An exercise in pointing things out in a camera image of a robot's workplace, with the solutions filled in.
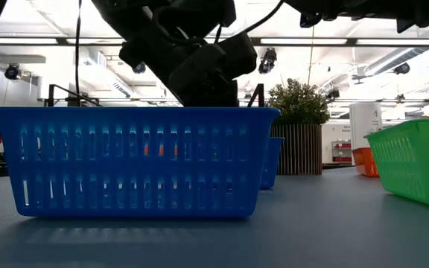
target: table surface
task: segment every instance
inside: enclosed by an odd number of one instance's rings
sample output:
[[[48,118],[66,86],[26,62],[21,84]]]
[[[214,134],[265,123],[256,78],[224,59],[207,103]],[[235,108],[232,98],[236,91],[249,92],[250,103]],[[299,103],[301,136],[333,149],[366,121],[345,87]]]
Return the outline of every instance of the table surface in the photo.
[[[344,168],[278,177],[247,220],[42,220],[0,178],[0,267],[429,267],[429,207]]]

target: potted plant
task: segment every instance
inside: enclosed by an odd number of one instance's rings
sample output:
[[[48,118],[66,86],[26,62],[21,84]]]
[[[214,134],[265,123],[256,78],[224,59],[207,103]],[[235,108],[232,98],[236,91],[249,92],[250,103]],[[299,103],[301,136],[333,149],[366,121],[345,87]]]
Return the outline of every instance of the potted plant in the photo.
[[[328,119],[325,96],[316,86],[288,79],[287,85],[270,90],[267,106],[281,110],[271,129],[272,137],[283,137],[278,174],[322,173],[322,124]]]

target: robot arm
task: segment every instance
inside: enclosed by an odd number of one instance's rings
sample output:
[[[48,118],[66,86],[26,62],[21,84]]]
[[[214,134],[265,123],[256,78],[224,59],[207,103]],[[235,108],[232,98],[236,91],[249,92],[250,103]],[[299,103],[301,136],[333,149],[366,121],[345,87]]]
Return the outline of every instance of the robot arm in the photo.
[[[237,106],[236,77],[256,68],[247,31],[217,44],[204,37],[236,19],[233,0],[92,0],[126,42],[120,58],[143,62],[184,106]],[[282,0],[297,9],[300,26],[338,16],[397,19],[398,32],[429,26],[429,0]],[[6,0],[0,0],[0,15]]]

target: plastic basket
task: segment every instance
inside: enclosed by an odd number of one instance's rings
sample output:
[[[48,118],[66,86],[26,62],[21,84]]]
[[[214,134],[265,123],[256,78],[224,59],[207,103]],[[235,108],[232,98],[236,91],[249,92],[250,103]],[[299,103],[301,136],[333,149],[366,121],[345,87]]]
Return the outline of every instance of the plastic basket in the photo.
[[[385,190],[429,204],[429,119],[367,136]]]
[[[267,142],[267,158],[264,163],[264,170],[261,179],[261,189],[271,189],[276,182],[277,166],[279,164],[279,154],[284,138],[269,138]]]
[[[248,217],[278,115],[269,108],[5,107],[0,129],[21,215]]]
[[[353,150],[352,153],[358,173],[370,178],[378,178],[377,165],[370,148],[358,148]]]

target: green plastic basket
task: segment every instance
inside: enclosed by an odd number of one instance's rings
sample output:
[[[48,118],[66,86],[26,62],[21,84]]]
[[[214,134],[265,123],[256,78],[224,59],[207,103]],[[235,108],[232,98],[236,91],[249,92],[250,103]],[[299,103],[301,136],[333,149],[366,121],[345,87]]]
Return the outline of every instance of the green plastic basket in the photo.
[[[385,190],[429,205],[429,119],[367,136]]]

